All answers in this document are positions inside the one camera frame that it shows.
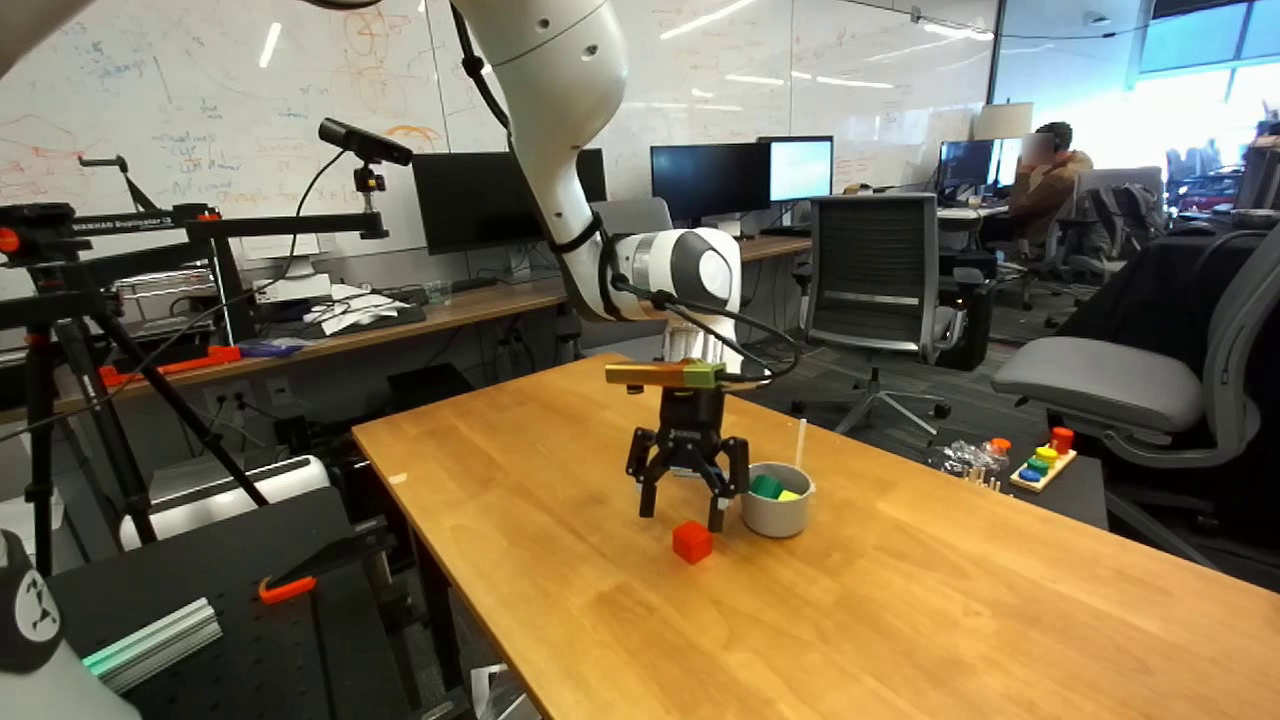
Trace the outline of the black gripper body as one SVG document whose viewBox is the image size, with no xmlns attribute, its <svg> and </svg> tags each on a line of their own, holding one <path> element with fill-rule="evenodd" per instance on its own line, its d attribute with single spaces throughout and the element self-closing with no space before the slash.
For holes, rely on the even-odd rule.
<svg viewBox="0 0 1280 720">
<path fill-rule="evenodd" d="M 748 444 L 720 430 L 722 397 L 714 386 L 663 386 L 659 425 L 637 429 L 625 473 L 656 482 L 667 468 L 697 473 L 708 488 L 748 482 Z"/>
</svg>

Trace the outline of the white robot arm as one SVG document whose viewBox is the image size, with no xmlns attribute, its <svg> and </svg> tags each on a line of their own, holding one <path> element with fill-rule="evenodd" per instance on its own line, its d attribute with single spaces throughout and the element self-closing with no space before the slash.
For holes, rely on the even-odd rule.
<svg viewBox="0 0 1280 720">
<path fill-rule="evenodd" d="M 681 468 L 708 488 L 708 529 L 748 492 L 748 444 L 720 430 L 743 367 L 738 242 L 720 228 L 606 231 L 578 153 L 629 94 L 629 45 L 606 0 L 446 0 L 471 89 L 502 129 L 545 221 L 566 301 L 589 321 L 663 324 L 656 364 L 613 364 L 613 385 L 659 385 L 659 425 L 637 429 L 625 473 L 640 510 Z"/>
</svg>

